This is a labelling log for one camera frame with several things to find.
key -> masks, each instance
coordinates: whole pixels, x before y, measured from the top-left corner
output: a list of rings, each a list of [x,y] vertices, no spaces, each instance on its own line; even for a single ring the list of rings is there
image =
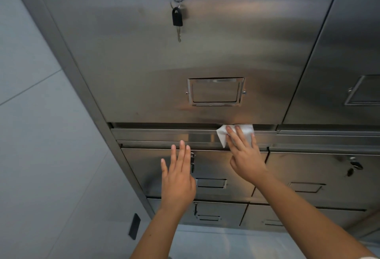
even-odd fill
[[[181,42],[181,26],[183,26],[182,21],[182,12],[179,7],[173,8],[171,12],[171,16],[173,17],[173,26],[177,27],[177,36],[178,42]]]

white wipe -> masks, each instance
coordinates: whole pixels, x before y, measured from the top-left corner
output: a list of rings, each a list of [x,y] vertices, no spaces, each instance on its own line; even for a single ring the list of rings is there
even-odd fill
[[[216,130],[216,133],[218,134],[219,140],[220,140],[223,148],[226,147],[226,135],[228,134],[227,130],[226,130],[227,126],[230,126],[231,129],[235,133],[236,133],[235,126],[239,126],[240,129],[243,131],[245,138],[247,139],[247,141],[251,145],[251,143],[252,143],[251,134],[255,134],[254,127],[252,125],[235,125],[235,126],[234,125],[223,125],[219,129]]]

hand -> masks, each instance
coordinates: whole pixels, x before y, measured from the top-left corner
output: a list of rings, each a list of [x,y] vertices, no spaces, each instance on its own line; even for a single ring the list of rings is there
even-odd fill
[[[180,141],[178,158],[176,157],[176,146],[171,146],[170,167],[166,166],[161,159],[162,189],[161,209],[171,212],[180,219],[188,206],[195,198],[196,182],[190,175],[190,146]]]
[[[232,169],[244,180],[253,185],[258,185],[259,181],[268,173],[268,170],[256,144],[255,136],[251,134],[251,147],[239,126],[236,126],[237,134],[229,126],[226,129],[229,134],[226,135],[227,143],[233,154],[230,160]]]

person's left hand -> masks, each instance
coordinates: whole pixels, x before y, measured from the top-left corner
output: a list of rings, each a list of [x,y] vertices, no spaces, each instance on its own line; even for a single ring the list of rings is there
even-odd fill
[[[161,209],[174,213],[179,218],[186,212],[188,206],[195,198],[197,185],[195,179],[190,175],[190,146],[185,142],[179,143],[178,158],[176,156],[176,146],[171,146],[170,167],[166,166],[164,159],[161,159],[162,189],[161,189]]]

wall tile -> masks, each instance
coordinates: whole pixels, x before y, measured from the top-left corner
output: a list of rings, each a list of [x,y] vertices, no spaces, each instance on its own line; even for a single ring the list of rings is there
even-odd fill
[[[141,218],[136,241],[129,236]],[[49,259],[129,258],[150,218],[109,152],[54,246]]]
[[[0,257],[41,259],[108,148],[62,71],[0,117]]]
[[[21,0],[0,0],[0,104],[60,66]]]

